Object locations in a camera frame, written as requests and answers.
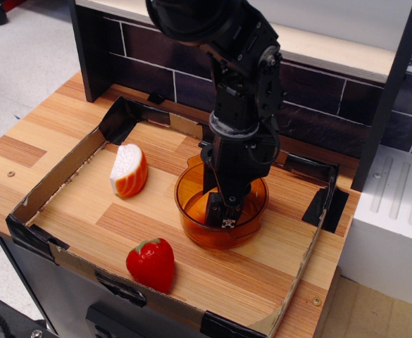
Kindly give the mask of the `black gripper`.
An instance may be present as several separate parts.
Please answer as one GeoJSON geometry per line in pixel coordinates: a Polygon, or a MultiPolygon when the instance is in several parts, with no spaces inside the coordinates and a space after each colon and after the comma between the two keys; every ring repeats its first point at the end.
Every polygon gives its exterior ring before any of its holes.
{"type": "Polygon", "coordinates": [[[204,178],[204,191],[217,187],[220,193],[208,193],[204,224],[213,229],[234,229],[239,206],[251,193],[251,183],[267,176],[279,155],[279,128],[273,116],[239,130],[214,115],[209,118],[209,127],[213,142],[201,150],[201,159],[210,171],[204,178]]]}

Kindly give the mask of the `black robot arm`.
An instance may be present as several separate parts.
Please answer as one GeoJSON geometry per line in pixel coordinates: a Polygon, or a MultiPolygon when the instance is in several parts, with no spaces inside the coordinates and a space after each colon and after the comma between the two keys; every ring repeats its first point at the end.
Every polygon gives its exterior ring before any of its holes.
{"type": "Polygon", "coordinates": [[[201,222],[233,228],[254,180],[280,152],[275,114],[285,95],[278,35],[247,1],[148,1],[153,24],[167,37],[211,59],[216,103],[209,116],[212,144],[201,150],[201,222]]]}

